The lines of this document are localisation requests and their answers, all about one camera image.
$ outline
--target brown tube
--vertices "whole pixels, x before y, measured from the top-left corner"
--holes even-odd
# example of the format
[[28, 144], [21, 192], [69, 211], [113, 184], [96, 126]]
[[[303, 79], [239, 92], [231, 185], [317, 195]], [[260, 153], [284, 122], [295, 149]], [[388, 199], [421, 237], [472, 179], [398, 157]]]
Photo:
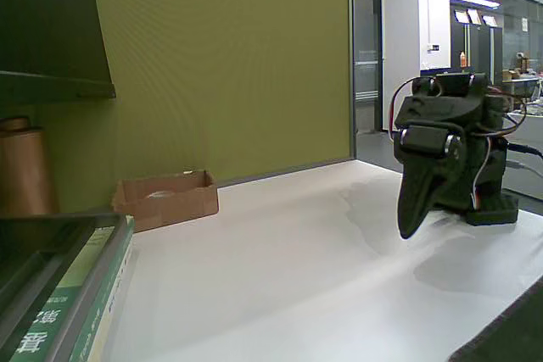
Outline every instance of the brown tube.
[[0, 131], [22, 131], [31, 127], [28, 116], [17, 116], [0, 120]]
[[45, 154], [43, 130], [0, 133], [0, 215], [59, 212]]

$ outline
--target book spine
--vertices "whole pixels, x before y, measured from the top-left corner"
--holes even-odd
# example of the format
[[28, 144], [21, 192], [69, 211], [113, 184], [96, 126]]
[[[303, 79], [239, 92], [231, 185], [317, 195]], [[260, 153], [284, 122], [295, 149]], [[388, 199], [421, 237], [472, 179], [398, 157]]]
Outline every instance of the book spine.
[[115, 254], [115, 258], [109, 267], [108, 273], [104, 277], [102, 285], [98, 290], [98, 295], [94, 299], [91, 308], [88, 311], [87, 318], [83, 323], [83, 327], [77, 337], [76, 344], [72, 350], [70, 356], [70, 362], [85, 362], [87, 361], [88, 355], [90, 353], [92, 343], [96, 337], [96, 331], [98, 325], [102, 319], [105, 308], [107, 307], [107, 300], [109, 294], [111, 293], [117, 272], [122, 264], [122, 261], [125, 257], [126, 251], [129, 244], [132, 241], [132, 231], [133, 231], [133, 219], [128, 220], [129, 231], [126, 233], [123, 243], [120, 245], [119, 250]]
[[91, 352], [88, 355], [87, 362], [100, 362], [102, 360], [102, 352], [105, 348], [105, 344], [108, 340], [109, 328], [111, 327], [111, 321], [113, 320], [113, 314], [115, 312], [115, 304], [117, 296], [119, 295], [120, 287], [122, 285], [122, 279], [124, 278], [126, 267], [128, 266], [128, 260], [132, 254], [132, 244], [128, 247], [126, 251], [125, 258], [122, 261], [117, 277], [115, 278], [115, 284], [113, 290], [109, 295], [107, 308], [104, 311], [102, 320], [98, 325], [96, 331], [96, 337], [91, 346]]

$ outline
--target door frame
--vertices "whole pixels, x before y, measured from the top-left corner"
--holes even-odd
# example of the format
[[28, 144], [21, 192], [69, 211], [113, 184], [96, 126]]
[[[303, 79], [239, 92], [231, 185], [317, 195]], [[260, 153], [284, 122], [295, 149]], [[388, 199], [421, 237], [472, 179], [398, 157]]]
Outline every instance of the door frame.
[[[349, 3], [349, 88], [350, 88], [350, 156], [356, 159], [356, 91], [355, 91], [355, 0]], [[375, 27], [377, 28], [378, 98], [374, 103], [374, 127], [383, 129], [383, 10], [382, 0], [373, 0]]]

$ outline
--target fluorescent light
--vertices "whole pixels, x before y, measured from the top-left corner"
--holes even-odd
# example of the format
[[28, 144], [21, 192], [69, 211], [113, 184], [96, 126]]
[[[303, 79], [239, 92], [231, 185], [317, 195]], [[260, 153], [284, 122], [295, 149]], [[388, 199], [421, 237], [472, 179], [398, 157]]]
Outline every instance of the fluorescent light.
[[483, 20], [489, 27], [497, 27], [498, 24], [495, 22], [494, 16], [483, 16]]
[[490, 0], [458, 0], [460, 2], [467, 2], [473, 4], [480, 4], [481, 6], [486, 6], [487, 8], [499, 8], [500, 4], [497, 2], [491, 2]]
[[481, 25], [481, 19], [479, 18], [479, 13], [474, 8], [469, 8], [467, 10], [469, 18], [472, 20], [472, 23], [475, 25]]
[[465, 10], [455, 10], [455, 16], [456, 20], [458, 20], [458, 23], [469, 25], [469, 18]]

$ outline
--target green book cover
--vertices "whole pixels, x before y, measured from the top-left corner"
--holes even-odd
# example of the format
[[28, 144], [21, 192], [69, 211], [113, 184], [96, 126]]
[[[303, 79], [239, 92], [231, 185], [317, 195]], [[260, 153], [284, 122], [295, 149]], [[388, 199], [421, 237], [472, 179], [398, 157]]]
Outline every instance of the green book cover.
[[113, 226], [100, 228], [91, 235], [36, 316], [11, 362], [39, 362], [45, 359], [64, 317], [113, 230]]
[[132, 242], [133, 218], [128, 218], [128, 232], [124, 237], [122, 244], [115, 253], [108, 268], [102, 284], [98, 291], [98, 295], [94, 299], [91, 308], [88, 311], [87, 318], [81, 328], [81, 332], [77, 337], [76, 344], [70, 356], [70, 362], [85, 362], [90, 354], [94, 338], [96, 337], [100, 321], [104, 315], [104, 311], [108, 306], [109, 295], [114, 289], [115, 280], [119, 269], [126, 260], [126, 255]]

